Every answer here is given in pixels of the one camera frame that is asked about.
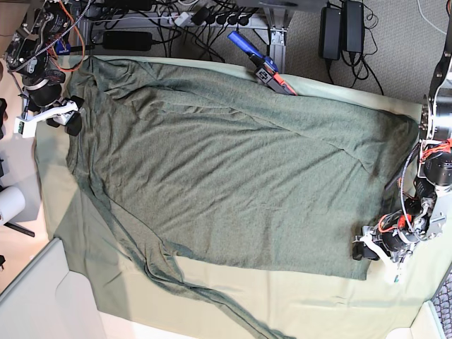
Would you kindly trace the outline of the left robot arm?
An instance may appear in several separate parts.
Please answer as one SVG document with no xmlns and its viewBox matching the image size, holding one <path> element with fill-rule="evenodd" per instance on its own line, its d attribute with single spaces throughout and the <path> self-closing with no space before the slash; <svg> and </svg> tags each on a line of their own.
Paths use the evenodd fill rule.
<svg viewBox="0 0 452 339">
<path fill-rule="evenodd" d="M 401 209 L 364 226 L 352 244 L 356 261 L 383 261 L 400 271 L 420 242 L 438 237 L 451 203 L 451 49 L 436 65 L 422 106 L 419 140 L 393 178 Z"/>
</svg>

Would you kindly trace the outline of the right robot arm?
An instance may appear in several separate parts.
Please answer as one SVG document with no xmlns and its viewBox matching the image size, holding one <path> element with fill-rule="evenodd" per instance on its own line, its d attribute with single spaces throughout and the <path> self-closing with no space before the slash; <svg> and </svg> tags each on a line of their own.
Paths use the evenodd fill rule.
<svg viewBox="0 0 452 339">
<path fill-rule="evenodd" d="M 35 14 L 30 29 L 16 32 L 5 53 L 9 74 L 20 75 L 17 84 L 22 100 L 22 112 L 15 118 L 13 132 L 23 138 L 35 137 L 37 125 L 43 121 L 54 128 L 64 127 L 70 136 L 77 136 L 82 128 L 81 111 L 84 100 L 77 96 L 64 97 L 62 85 L 66 76 L 76 71 L 79 61 L 71 67 L 58 63 L 59 47 L 70 52 L 69 35 L 77 35 L 78 23 L 91 2 L 77 14 L 74 1 L 45 1 Z"/>
</svg>

